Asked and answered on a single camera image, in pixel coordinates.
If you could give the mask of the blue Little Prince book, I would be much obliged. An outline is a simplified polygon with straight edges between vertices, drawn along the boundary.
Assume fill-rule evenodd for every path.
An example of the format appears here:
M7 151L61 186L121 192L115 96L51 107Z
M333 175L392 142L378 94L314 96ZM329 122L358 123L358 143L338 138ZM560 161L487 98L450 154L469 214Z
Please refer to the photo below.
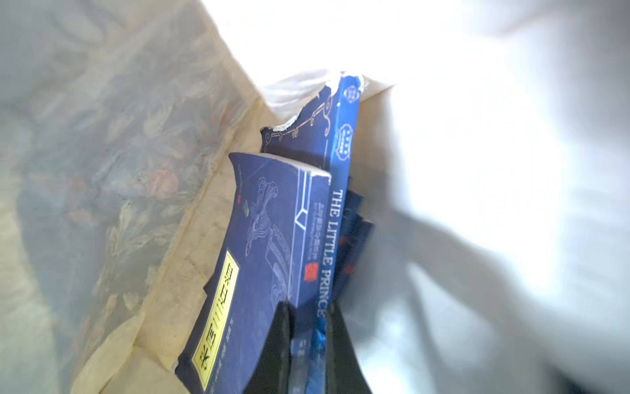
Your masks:
M326 208L315 217L323 235L317 261L317 293L306 306L307 329L302 336L308 340L308 353L295 366L289 384L292 393L323 393L326 387L326 312L332 298L352 144L363 92L363 77L343 73L326 83L290 121L261 131L262 152L294 159L331 174Z

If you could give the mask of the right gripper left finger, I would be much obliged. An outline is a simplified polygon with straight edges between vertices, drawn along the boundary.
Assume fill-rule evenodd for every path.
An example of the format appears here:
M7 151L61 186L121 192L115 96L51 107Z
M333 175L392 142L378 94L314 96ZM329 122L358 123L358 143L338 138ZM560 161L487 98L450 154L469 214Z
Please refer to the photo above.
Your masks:
M244 394L287 394L289 391L293 322L290 304L288 302L279 303L259 362L243 391Z

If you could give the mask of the cream canvas tote bag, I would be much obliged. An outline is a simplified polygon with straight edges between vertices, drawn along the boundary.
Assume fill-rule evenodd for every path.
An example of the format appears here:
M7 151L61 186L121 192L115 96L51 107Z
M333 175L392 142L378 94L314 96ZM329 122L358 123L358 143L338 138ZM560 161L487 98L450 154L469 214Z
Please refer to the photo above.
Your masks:
M227 156L341 72L371 391L628 392L626 1L2 2L2 392L183 392Z

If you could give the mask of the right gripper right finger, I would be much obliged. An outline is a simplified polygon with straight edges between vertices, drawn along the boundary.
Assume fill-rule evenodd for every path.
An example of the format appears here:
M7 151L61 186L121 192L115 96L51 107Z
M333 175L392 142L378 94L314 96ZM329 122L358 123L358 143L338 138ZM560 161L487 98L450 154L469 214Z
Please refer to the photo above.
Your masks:
M337 303L326 312L326 394L372 393Z

